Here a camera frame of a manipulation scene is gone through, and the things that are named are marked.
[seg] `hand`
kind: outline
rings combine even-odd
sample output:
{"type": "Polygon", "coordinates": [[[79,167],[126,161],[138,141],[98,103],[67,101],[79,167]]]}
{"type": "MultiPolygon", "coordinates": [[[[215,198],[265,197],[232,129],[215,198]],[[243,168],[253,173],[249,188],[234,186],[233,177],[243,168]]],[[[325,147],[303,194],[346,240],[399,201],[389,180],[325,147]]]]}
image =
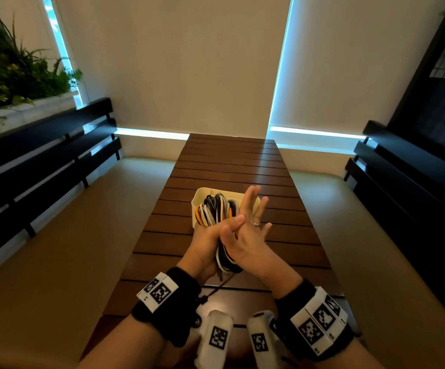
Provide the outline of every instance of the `hand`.
{"type": "Polygon", "coordinates": [[[192,243],[178,267],[187,272],[202,286],[217,271],[214,256],[223,230],[238,230],[244,224],[244,216],[231,217],[216,225],[203,227],[195,224],[192,243]]]}
{"type": "Polygon", "coordinates": [[[227,227],[222,228],[220,238],[236,264],[261,279],[274,297],[279,299],[293,291],[303,279],[265,243],[265,237],[272,224],[267,223],[262,229],[254,225],[254,223],[260,224],[269,201],[264,197],[253,213],[253,205],[260,189],[260,186],[250,186],[244,194],[240,205],[244,224],[236,233],[237,239],[233,231],[227,227]]]}

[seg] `person's right hand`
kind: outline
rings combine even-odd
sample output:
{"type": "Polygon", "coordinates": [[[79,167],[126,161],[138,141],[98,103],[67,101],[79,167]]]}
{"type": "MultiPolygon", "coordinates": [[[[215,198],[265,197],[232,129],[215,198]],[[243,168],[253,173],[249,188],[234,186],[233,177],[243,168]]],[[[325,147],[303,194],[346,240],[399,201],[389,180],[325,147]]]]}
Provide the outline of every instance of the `person's right hand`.
{"type": "Polygon", "coordinates": [[[229,227],[224,228],[220,239],[236,264],[262,280],[274,297],[279,299],[293,291],[303,279],[265,243],[272,224],[267,223],[262,229],[254,225],[260,224],[269,201],[267,197],[262,198],[258,209],[253,213],[253,205],[259,192],[260,186],[250,186],[247,189],[240,205],[240,214],[245,217],[243,226],[236,232],[236,237],[229,227]]]}

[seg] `person's left hand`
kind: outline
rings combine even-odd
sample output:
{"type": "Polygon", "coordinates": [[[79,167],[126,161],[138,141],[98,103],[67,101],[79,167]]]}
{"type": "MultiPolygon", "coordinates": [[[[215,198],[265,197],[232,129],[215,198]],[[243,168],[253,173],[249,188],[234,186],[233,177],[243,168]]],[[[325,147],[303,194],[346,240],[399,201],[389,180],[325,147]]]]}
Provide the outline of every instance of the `person's left hand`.
{"type": "Polygon", "coordinates": [[[233,232],[243,224],[243,215],[228,218],[210,227],[203,227],[197,223],[192,243],[177,266],[196,279],[202,286],[217,271],[214,256],[221,231],[227,228],[225,230],[233,232]]]}

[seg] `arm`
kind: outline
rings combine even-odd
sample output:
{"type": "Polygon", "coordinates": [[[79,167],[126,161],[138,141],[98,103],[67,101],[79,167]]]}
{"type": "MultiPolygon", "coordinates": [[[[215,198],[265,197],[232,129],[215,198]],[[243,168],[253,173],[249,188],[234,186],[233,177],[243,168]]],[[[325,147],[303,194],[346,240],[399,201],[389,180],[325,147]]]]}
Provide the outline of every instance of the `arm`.
{"type": "MultiPolygon", "coordinates": [[[[262,230],[254,226],[254,223],[260,223],[268,202],[267,197],[263,198],[260,207],[253,213],[253,205],[259,192],[259,186],[248,188],[240,207],[240,213],[245,216],[244,225],[238,230],[237,238],[231,231],[223,228],[221,241],[240,267],[261,279],[274,297],[280,299],[296,289],[303,282],[303,278],[265,243],[265,236],[271,224],[265,224],[262,230]]],[[[383,368],[357,340],[353,340],[339,354],[315,365],[323,369],[383,368]]]]}
{"type": "MultiPolygon", "coordinates": [[[[197,225],[177,267],[203,285],[217,270],[214,254],[221,230],[232,232],[243,223],[244,217],[239,216],[208,228],[197,225]]],[[[165,346],[166,340],[157,329],[129,315],[79,363],[78,369],[150,369],[165,346]]]]}

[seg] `wristband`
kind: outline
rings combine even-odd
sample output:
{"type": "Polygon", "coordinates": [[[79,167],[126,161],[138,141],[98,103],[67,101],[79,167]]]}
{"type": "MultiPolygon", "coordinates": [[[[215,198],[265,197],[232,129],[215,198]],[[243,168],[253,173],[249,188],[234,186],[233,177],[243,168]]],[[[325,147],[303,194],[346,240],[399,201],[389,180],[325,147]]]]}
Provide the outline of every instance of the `wristband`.
{"type": "Polygon", "coordinates": [[[321,288],[304,280],[275,300],[279,318],[270,328],[298,359],[319,362],[344,350],[354,338],[347,313],[321,288]]]}
{"type": "Polygon", "coordinates": [[[151,323],[175,347],[183,347],[194,325],[197,297],[202,291],[198,282],[178,267],[159,273],[138,294],[139,302],[132,316],[151,323]]]}

